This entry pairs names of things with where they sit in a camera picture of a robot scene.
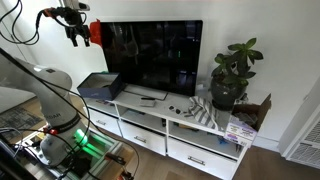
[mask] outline small object on shelf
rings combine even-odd
[[[207,132],[207,135],[215,136],[215,134],[213,134],[213,133],[211,133],[211,132]]]
[[[170,107],[169,107],[169,110],[170,110],[170,111],[173,111],[173,112],[176,112],[176,114],[186,113],[186,112],[182,112],[180,109],[177,109],[177,108],[174,107],[174,106],[170,106]]]
[[[217,136],[219,144],[229,144],[222,136]]]
[[[112,101],[123,87],[119,73],[91,73],[77,89],[82,97]]]
[[[97,103],[100,103],[100,104],[104,104],[104,105],[109,104],[109,102],[108,102],[108,101],[103,100],[103,99],[97,99],[97,100],[96,100],[96,102],[97,102]]]
[[[257,116],[255,114],[247,114],[247,113],[236,113],[234,116],[236,116],[237,118],[239,118],[240,121],[245,122],[246,124],[248,124],[249,126],[254,126],[254,124],[257,121]]]
[[[242,146],[240,144],[236,144],[236,152],[241,152]]]
[[[198,132],[199,131],[199,129],[196,129],[196,128],[193,128],[193,127],[190,127],[190,126],[187,126],[187,125],[184,125],[184,124],[179,124],[178,126],[179,126],[179,128],[190,129],[190,130],[192,130],[194,132]]]
[[[166,127],[167,126],[166,119],[161,118],[161,122],[162,122],[162,127]]]

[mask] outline drawer handle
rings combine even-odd
[[[102,125],[106,125],[105,122],[101,122],[100,120],[97,120],[96,122],[99,123],[99,124],[102,124]]]
[[[206,165],[206,163],[205,163],[204,161],[201,161],[201,160],[199,160],[199,159],[196,159],[196,158],[194,158],[194,157],[192,157],[192,156],[188,156],[188,159],[189,159],[190,161],[199,163],[199,164],[201,164],[201,165],[203,165],[203,166]]]
[[[145,140],[145,139],[143,139],[143,138],[141,138],[141,137],[138,137],[138,136],[136,136],[136,137],[134,137],[136,140],[138,140],[138,141],[141,141],[141,142],[143,142],[143,143],[147,143],[147,140]]]

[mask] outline green leaf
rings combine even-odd
[[[246,67],[246,72],[248,72],[250,70],[251,66],[247,66]]]
[[[249,79],[249,78],[252,78],[254,75],[256,75],[256,73],[250,71],[250,72],[248,72],[248,73],[245,75],[245,78],[246,78],[246,79]]]
[[[220,65],[220,66],[216,67],[216,68],[212,71],[211,77],[213,77],[214,75],[218,75],[218,74],[220,74],[221,72],[222,72],[222,66]]]
[[[250,49],[257,42],[257,38],[252,38],[246,43],[246,49]]]
[[[231,56],[227,56],[226,59],[225,59],[225,62],[228,63],[228,64],[232,64],[234,62],[237,61],[237,53],[234,53],[233,55]]]
[[[228,46],[228,49],[231,51],[242,50],[242,48],[243,48],[242,44],[232,44],[232,45]]]
[[[248,56],[251,59],[255,59],[255,60],[261,60],[263,59],[263,55],[261,52],[259,51],[255,51],[255,50],[249,50],[248,51]]]
[[[214,61],[216,61],[216,63],[218,63],[218,64],[222,64],[223,63],[223,54],[218,54],[216,56],[216,58],[214,58]]]
[[[248,86],[249,82],[247,80],[240,80],[241,86]]]
[[[237,81],[238,81],[237,76],[226,76],[222,82],[225,84],[236,84]]]
[[[247,53],[244,51],[239,54],[239,60],[237,62],[237,71],[240,76],[244,76],[248,72],[248,59]]]
[[[252,56],[250,56],[249,53],[248,53],[248,56],[249,56],[251,63],[254,64],[254,58]]]

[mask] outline white tv cabinet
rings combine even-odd
[[[191,102],[186,96],[169,93],[164,101],[156,100],[155,107],[151,108],[139,106],[141,97],[121,92],[115,100],[107,103],[95,99],[86,99],[86,102],[91,120],[97,126],[216,177],[232,179],[247,148],[237,152],[234,143],[220,144],[217,135],[223,136],[224,132],[169,110],[170,106],[174,106],[187,111]],[[220,112],[219,115],[219,124],[226,126],[229,114]],[[174,123],[199,131],[179,128]]]

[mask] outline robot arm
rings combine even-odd
[[[41,111],[49,128],[53,129],[55,133],[58,133],[57,135],[74,147],[76,145],[73,138],[74,133],[77,129],[81,129],[83,132],[86,129],[80,121],[80,116],[76,110],[40,81],[26,74],[16,65],[17,63],[37,77],[65,89],[71,88],[72,81],[70,76],[57,69],[44,68],[14,59],[0,48],[0,86],[34,93],[40,101]],[[71,103],[70,95],[67,91],[51,85],[50,87]],[[50,134],[47,134],[45,139],[42,140],[40,148],[44,155],[40,160],[45,164],[55,165],[68,154],[66,144]]]
[[[44,9],[44,15],[56,20],[60,25],[64,26],[67,37],[71,39],[73,46],[78,46],[76,37],[80,35],[84,39],[86,46],[89,46],[90,31],[89,27],[84,24],[79,11],[89,11],[90,7],[78,0],[59,0],[61,7]],[[57,16],[65,19],[68,26],[57,20]]]

